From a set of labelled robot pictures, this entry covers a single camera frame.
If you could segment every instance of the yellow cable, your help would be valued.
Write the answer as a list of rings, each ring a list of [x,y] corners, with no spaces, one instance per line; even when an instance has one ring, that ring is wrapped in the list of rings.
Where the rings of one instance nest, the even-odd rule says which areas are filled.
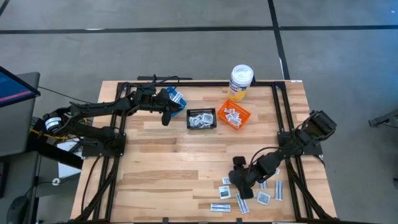
[[[34,129],[31,129],[30,131],[32,131],[33,133],[39,134],[39,132],[36,131],[36,130],[34,130]],[[49,134],[44,134],[44,136],[50,137],[50,138],[55,138],[55,139],[63,139],[63,140],[70,139],[70,138],[68,138],[68,137],[56,137],[56,136],[51,136],[51,135],[49,135]]]
[[[38,132],[38,131],[36,131],[36,130],[34,130],[34,129],[31,129],[30,131],[32,131],[33,133],[39,134],[39,132]],[[44,136],[46,136],[46,137],[50,137],[50,138],[55,138],[55,139],[62,139],[62,140],[68,140],[68,139],[71,139],[71,138],[68,138],[68,137],[57,137],[57,136],[51,136],[51,135],[49,135],[49,134],[44,134]]]

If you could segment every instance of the yellow label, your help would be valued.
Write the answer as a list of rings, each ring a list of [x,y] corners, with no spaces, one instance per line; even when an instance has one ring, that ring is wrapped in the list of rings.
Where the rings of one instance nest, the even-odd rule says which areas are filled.
[[[233,101],[241,101],[244,98],[244,96],[246,96],[247,92],[248,92],[247,88],[245,88],[244,90],[242,88],[239,88],[237,91],[229,89],[228,96]]]

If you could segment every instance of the black basket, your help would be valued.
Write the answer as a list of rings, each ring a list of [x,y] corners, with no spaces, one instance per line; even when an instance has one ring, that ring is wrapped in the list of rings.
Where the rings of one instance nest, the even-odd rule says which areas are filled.
[[[204,113],[211,113],[213,115],[213,124],[211,124],[209,127],[203,127],[203,128],[191,127],[189,123],[189,117],[198,116],[199,114],[204,114]],[[206,108],[206,109],[187,110],[187,128],[191,130],[217,128],[216,109]]]

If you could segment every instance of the gray concrete floor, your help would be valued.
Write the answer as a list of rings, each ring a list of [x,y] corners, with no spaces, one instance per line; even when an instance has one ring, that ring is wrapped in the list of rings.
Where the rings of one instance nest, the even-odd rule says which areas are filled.
[[[274,2],[281,26],[398,24],[393,0]],[[0,17],[0,29],[271,24],[266,0],[11,0]],[[323,143],[338,216],[397,223],[398,190],[392,184],[398,176],[397,130],[371,129],[368,120],[398,108],[398,30],[281,35],[290,76],[304,81],[311,109],[325,110],[338,123],[336,134]],[[246,63],[257,78],[282,78],[273,31],[0,35],[0,52],[0,64],[10,71],[38,71],[40,85],[88,101],[96,101],[103,80],[153,73],[227,79],[234,65]],[[68,102],[43,90],[34,114]],[[68,219],[76,182],[64,189],[41,199],[39,218]]]

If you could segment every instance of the mouse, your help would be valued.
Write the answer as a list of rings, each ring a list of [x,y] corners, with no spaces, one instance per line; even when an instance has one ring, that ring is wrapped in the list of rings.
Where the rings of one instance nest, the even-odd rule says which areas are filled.
[[[7,212],[7,224],[22,224],[25,219],[29,199],[26,196],[15,198]]]

